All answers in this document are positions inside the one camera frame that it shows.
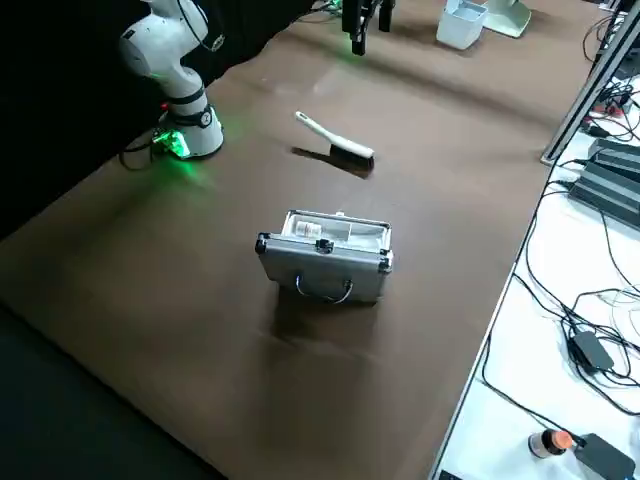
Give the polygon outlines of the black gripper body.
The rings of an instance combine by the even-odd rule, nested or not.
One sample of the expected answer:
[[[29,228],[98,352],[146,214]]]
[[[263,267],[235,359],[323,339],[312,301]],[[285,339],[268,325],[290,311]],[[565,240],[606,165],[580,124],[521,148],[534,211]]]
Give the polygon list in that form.
[[[394,7],[394,0],[343,0],[341,14],[342,30],[349,31],[349,19],[356,14],[365,16],[369,26],[369,23],[375,15],[378,15],[380,9],[389,9],[393,15]]]

